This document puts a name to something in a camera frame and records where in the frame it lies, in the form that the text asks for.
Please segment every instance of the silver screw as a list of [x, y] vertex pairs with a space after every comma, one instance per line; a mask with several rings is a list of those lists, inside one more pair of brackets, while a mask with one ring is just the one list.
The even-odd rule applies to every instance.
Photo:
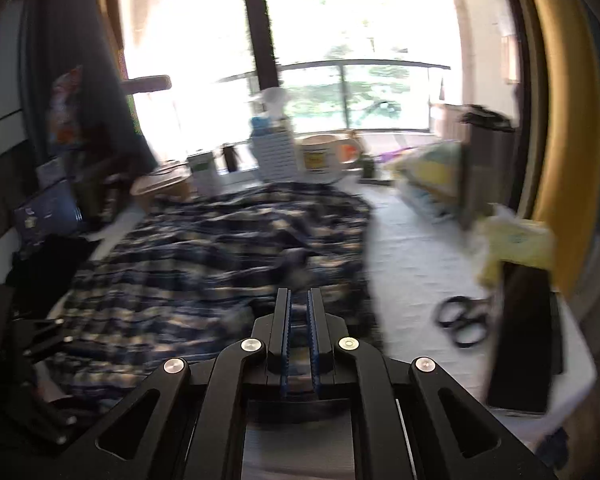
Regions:
[[338, 345], [343, 350], [355, 350], [360, 346], [360, 343], [354, 337], [343, 337], [340, 341], [338, 341]]
[[259, 340], [250, 337], [245, 339], [240, 346], [245, 352], [255, 352], [262, 348], [262, 343]]
[[420, 357], [416, 361], [416, 368], [421, 372], [432, 372], [436, 369], [436, 362], [428, 357]]
[[180, 370], [184, 368], [184, 361], [182, 359], [173, 358], [169, 359], [164, 364], [164, 371], [168, 374], [177, 374]]

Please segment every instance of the plastic bag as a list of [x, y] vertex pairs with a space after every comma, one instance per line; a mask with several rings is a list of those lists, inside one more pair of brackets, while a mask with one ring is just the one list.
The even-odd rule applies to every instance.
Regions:
[[77, 146], [82, 140], [77, 107], [81, 82], [81, 66], [62, 74], [54, 81], [47, 114], [48, 144], [52, 153]]
[[551, 272], [554, 268], [554, 233], [544, 222], [518, 218], [511, 209], [494, 205], [495, 215], [476, 222], [474, 230], [476, 279], [494, 287], [500, 279], [500, 262], [513, 262]]
[[409, 150], [385, 167], [445, 202], [458, 197], [460, 142], [444, 140]]

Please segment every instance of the plaid blanket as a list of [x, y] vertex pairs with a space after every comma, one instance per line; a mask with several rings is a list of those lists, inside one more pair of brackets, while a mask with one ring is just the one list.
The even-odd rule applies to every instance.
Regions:
[[115, 402], [163, 361], [213, 358], [273, 312], [280, 286], [319, 286], [327, 312], [379, 345], [363, 269], [370, 206], [316, 184], [268, 184], [158, 200], [99, 262], [78, 271], [61, 314], [74, 341], [49, 358], [68, 394]]

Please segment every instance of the clutter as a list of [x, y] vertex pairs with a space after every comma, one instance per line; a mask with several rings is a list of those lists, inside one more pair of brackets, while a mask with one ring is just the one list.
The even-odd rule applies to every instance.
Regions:
[[346, 130], [345, 134], [347, 139], [353, 139], [356, 143], [342, 145], [342, 160], [362, 160], [362, 156], [366, 152], [364, 142], [360, 139], [360, 134], [356, 130]]
[[223, 144], [222, 156], [224, 156], [224, 164], [229, 173], [238, 171], [238, 160], [240, 160], [240, 157], [238, 157], [238, 154], [235, 152], [235, 146]]
[[284, 115], [288, 97], [283, 88], [266, 88], [260, 93], [266, 108], [251, 118], [250, 149], [258, 161], [258, 177], [264, 182], [298, 179], [298, 159], [291, 123]]
[[481, 106], [470, 105], [461, 121], [462, 140], [458, 220], [469, 229], [480, 216], [488, 215], [491, 203], [509, 199], [509, 168], [514, 149], [511, 120]]
[[496, 304], [501, 314], [485, 404], [506, 415], [542, 416], [555, 372], [552, 303], [547, 270], [502, 263]]
[[104, 206], [100, 220], [104, 225], [112, 223], [122, 212], [128, 202], [130, 182], [126, 173], [109, 175], [102, 183], [104, 190]]
[[62, 159], [56, 156], [45, 164], [41, 164], [36, 168], [36, 175], [38, 176], [38, 183], [42, 189], [50, 187], [58, 180], [66, 178], [66, 171], [64, 170]]
[[13, 211], [24, 244], [35, 245], [49, 234], [67, 236], [82, 230], [82, 215], [67, 180], [60, 180]]
[[157, 194], [177, 196], [181, 200], [189, 197], [189, 177], [191, 172], [183, 163], [161, 166], [151, 173], [141, 176], [131, 186], [131, 196], [145, 211], [149, 212], [151, 202]]
[[82, 67], [77, 66], [53, 83], [47, 117], [49, 148], [52, 152], [75, 147], [82, 140], [77, 117], [77, 96], [81, 82]]
[[559, 428], [555, 433], [542, 440], [536, 449], [536, 456], [542, 460], [545, 466], [560, 471], [569, 461], [568, 440], [567, 432], [564, 431], [564, 428]]
[[222, 185], [213, 152], [197, 152], [187, 157], [191, 170], [191, 182], [201, 196], [215, 196]]
[[75, 271], [100, 241], [49, 235], [28, 257], [15, 253], [5, 284], [14, 288], [13, 307], [28, 319], [44, 319], [69, 290]]
[[438, 304], [434, 314], [436, 324], [446, 329], [458, 348], [470, 348], [489, 335], [490, 299], [472, 300], [453, 296]]
[[394, 184], [394, 181], [390, 178], [359, 178], [360, 184], [367, 184], [368, 186], [387, 186], [390, 187]]
[[[173, 355], [216, 356], [272, 312], [285, 283], [323, 287], [325, 310], [352, 336], [379, 341], [363, 258], [370, 207], [360, 198], [267, 184], [189, 203], [157, 199], [153, 211], [74, 279], [61, 315], [76, 341], [47, 361], [66, 393], [105, 404]], [[91, 343], [103, 338], [115, 338], [114, 351]]]
[[384, 152], [384, 153], [380, 153], [378, 156], [376, 156], [376, 160], [378, 161], [379, 164], [386, 164], [391, 160], [394, 160], [394, 158], [398, 158], [399, 156], [401, 156], [404, 152], [408, 152], [409, 150], [412, 150], [413, 147], [407, 147], [407, 148], [399, 148], [398, 150], [392, 150], [390, 152]]
[[467, 126], [460, 118], [466, 112], [464, 105], [431, 104], [431, 133], [442, 140], [464, 140]]
[[61, 319], [13, 317], [12, 298], [13, 291], [0, 284], [0, 414], [6, 418], [0, 424], [0, 445], [8, 442], [2, 432], [7, 426], [26, 432], [17, 443], [30, 435], [46, 446], [62, 446], [74, 433], [77, 419], [44, 401], [34, 365], [62, 351], [72, 338]]
[[[355, 159], [343, 161], [343, 147], [357, 152]], [[339, 138], [331, 134], [304, 137], [298, 142], [303, 165], [303, 179], [307, 182], [330, 184], [342, 178], [345, 170], [353, 168], [362, 153], [362, 146], [353, 138]]]
[[555, 251], [551, 229], [544, 222], [518, 218], [503, 205], [496, 204], [494, 212], [474, 229], [476, 280], [494, 287], [500, 279], [500, 262], [551, 271]]
[[458, 198], [460, 143], [446, 140], [414, 148], [385, 165], [397, 176], [425, 189], [440, 202]]
[[400, 194], [400, 198], [408, 205], [413, 207], [414, 211], [429, 220], [432, 224], [444, 222], [454, 217], [454, 209], [446, 202], [442, 202], [436, 195], [428, 190], [413, 185], [406, 178], [399, 178], [395, 181], [395, 188]]
[[360, 155], [362, 165], [362, 178], [374, 178], [376, 176], [376, 162], [371, 155], [363, 153]]

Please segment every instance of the black scissors handle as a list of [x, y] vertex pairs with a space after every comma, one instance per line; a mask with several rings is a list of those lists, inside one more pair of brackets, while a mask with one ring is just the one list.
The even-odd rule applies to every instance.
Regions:
[[[471, 346], [477, 345], [486, 339], [489, 334], [489, 318], [485, 312], [481, 312], [477, 315], [472, 316], [472, 311], [475, 309], [476, 304], [485, 303], [484, 300], [472, 300], [467, 296], [453, 296], [442, 301], [437, 309], [435, 320], [436, 323], [442, 328], [448, 329], [451, 340], [458, 348], [470, 348]], [[445, 316], [445, 312], [449, 309], [450, 305], [460, 304], [462, 309], [459, 314], [455, 317], [448, 318]], [[479, 326], [481, 328], [480, 336], [477, 338], [471, 338], [467, 341], [462, 338], [464, 331], [472, 326]]]
[[[462, 310], [457, 316], [448, 319], [447, 316], [445, 316], [445, 312], [451, 305], [454, 304], [462, 305]], [[446, 298], [445, 301], [441, 301], [438, 304], [434, 318], [436, 323], [442, 328], [451, 328], [453, 324], [462, 319], [472, 309], [473, 306], [474, 300], [468, 298], [467, 296], [452, 296], [451, 298]]]

